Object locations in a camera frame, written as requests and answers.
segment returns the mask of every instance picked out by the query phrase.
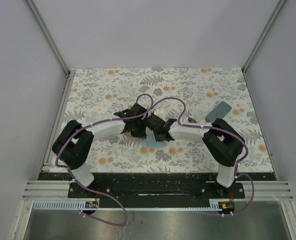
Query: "metal table surface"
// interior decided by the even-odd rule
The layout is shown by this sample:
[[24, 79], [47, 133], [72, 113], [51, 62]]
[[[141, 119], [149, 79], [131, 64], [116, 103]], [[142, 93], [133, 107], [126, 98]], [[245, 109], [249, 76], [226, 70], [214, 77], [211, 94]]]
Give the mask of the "metal table surface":
[[[237, 208], [244, 208], [238, 202]], [[98, 211], [96, 216], [122, 222], [122, 211]], [[278, 202], [254, 202], [234, 217], [194, 211], [130, 211], [125, 227], [83, 218], [76, 211], [33, 210], [25, 240], [290, 240]]]

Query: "light blue cloth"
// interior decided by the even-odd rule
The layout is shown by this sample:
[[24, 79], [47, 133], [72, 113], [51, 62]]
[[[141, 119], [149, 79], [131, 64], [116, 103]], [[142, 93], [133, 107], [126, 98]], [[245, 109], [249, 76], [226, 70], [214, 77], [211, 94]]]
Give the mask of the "light blue cloth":
[[146, 139], [142, 141], [142, 146], [147, 149], [161, 149], [167, 146], [167, 141], [156, 141], [154, 132], [146, 128]]

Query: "blue sponge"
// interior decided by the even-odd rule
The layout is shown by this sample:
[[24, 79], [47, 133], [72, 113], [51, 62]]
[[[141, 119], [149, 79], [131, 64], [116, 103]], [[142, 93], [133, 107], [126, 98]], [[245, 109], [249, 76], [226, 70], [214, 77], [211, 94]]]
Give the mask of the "blue sponge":
[[143, 140], [142, 146], [147, 149], [161, 149], [167, 146], [166, 141], [156, 141], [154, 132], [146, 128], [146, 139]]
[[228, 103], [222, 101], [206, 116], [205, 120], [207, 123], [213, 123], [216, 119], [223, 119], [231, 109]]

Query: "floral tablecloth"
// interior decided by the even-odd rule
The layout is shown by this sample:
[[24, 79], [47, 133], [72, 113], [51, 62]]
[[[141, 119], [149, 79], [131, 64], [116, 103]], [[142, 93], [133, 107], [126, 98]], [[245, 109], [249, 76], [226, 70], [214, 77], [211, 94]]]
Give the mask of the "floral tablecloth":
[[[272, 172], [272, 164], [258, 124], [255, 110], [239, 67], [155, 67], [155, 68], [80, 68], [76, 70], [64, 120], [76, 119], [86, 125], [130, 108], [142, 93], [154, 101], [178, 97], [186, 103], [188, 116], [204, 123], [206, 115], [225, 101], [232, 110], [225, 116], [246, 140], [248, 157], [239, 172]], [[139, 102], [148, 106], [148, 98]], [[178, 118], [180, 102], [166, 100], [160, 104], [166, 118]], [[176, 140], [166, 147], [144, 148], [142, 139], [124, 134], [109, 136], [92, 144], [87, 164], [92, 172], [217, 172], [218, 164], [203, 142]], [[54, 165], [50, 171], [64, 172]]]

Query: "white wall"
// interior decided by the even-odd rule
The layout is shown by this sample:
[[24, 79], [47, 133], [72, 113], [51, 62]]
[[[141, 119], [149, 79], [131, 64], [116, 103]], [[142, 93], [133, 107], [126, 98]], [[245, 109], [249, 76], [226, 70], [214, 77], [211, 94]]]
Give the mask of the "white wall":
[[0, 0], [0, 240], [37, 174], [65, 81], [23, 0]]
[[278, 0], [34, 0], [70, 69], [243, 66]]
[[296, 203], [296, 0], [286, 3], [247, 79], [277, 172]]

